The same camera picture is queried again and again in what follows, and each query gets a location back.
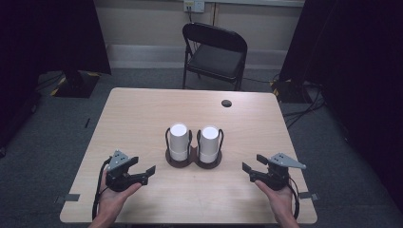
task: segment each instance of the human hand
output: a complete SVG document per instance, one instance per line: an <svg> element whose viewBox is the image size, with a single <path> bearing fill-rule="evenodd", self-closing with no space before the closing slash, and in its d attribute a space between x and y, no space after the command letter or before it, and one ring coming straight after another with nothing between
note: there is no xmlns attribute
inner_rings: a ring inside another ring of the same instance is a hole
<svg viewBox="0 0 403 228"><path fill-rule="evenodd" d="M270 207L275 214L275 219L281 227L299 227L293 216L293 195L289 187L275 191L260 180L256 180L255 185L266 194L270 201Z"/></svg>
<svg viewBox="0 0 403 228"><path fill-rule="evenodd" d="M115 192L106 187L106 170L104 170L100 186L102 194L99 199L98 215L89 227L109 227L118 217L127 198L141 187L140 183L134 183L123 192Z"/></svg>

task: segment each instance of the black backdrop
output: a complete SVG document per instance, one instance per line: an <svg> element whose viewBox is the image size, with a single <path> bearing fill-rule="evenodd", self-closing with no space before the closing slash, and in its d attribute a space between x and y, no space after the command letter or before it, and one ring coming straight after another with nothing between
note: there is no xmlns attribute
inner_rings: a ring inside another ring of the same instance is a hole
<svg viewBox="0 0 403 228"><path fill-rule="evenodd" d="M0 146L26 116L39 75L66 67L110 74L93 1L1 1Z"/></svg>
<svg viewBox="0 0 403 228"><path fill-rule="evenodd" d="M306 0L281 74L323 85L349 143L403 212L402 11L400 1Z"/></svg>

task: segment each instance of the chair backrest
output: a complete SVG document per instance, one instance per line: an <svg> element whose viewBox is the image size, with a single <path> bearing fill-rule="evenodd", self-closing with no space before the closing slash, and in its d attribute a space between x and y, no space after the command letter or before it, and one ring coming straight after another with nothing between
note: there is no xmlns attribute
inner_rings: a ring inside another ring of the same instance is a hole
<svg viewBox="0 0 403 228"><path fill-rule="evenodd" d="M183 29L183 38L187 45L188 40L205 44L215 48L223 48L236 52L246 53L248 46L245 40L236 32L202 23L189 23Z"/></svg>

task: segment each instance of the gray carpet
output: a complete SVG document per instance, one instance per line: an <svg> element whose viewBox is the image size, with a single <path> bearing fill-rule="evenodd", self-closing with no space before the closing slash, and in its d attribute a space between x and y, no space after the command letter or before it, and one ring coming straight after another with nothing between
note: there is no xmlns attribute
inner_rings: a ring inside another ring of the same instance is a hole
<svg viewBox="0 0 403 228"><path fill-rule="evenodd" d="M40 81L57 75L50 72ZM278 70L247 69L244 77L271 81ZM86 227L59 220L63 205L86 152L109 91L120 87L182 87L181 69L113 69L103 75L89 99L49 96L55 85L41 90L36 112L8 145L0 160L0 227ZM232 85L189 77L193 89L232 90ZM244 80L242 90L271 92L267 83ZM313 96L315 89L309 90ZM281 104L283 113L305 110L308 104ZM340 123L324 106L299 119L290 129L318 220L302 227L403 227L403 216L371 167L348 145Z"/></svg>

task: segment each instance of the black holder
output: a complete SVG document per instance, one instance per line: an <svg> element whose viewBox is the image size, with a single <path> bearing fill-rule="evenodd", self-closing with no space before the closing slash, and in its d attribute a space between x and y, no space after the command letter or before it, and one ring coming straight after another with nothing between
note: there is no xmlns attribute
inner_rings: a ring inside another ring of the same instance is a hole
<svg viewBox="0 0 403 228"><path fill-rule="evenodd" d="M166 158L166 161L171 166L173 166L175 168L184 168L192 162L194 162L198 167L204 168L204 169L213 169L213 168L219 166L219 164L221 163L221 159L222 159L221 146L222 146L222 142L224 140L224 134L221 129L219 130L219 136L221 134L219 152L218 152L217 158L211 163L205 163L205 162L201 161L200 157L198 156L200 148L201 148L201 143L200 143L201 131L200 130L198 131L198 135L197 135L198 146L196 148L192 147L190 145L192 143L193 137L192 137L192 131L189 130L189 142L187 145L187 159L184 161L175 161L174 159L172 159L171 154L169 153L169 141L168 141L169 130L170 130L170 128L168 128L165 132L165 141L166 141L165 158Z"/></svg>

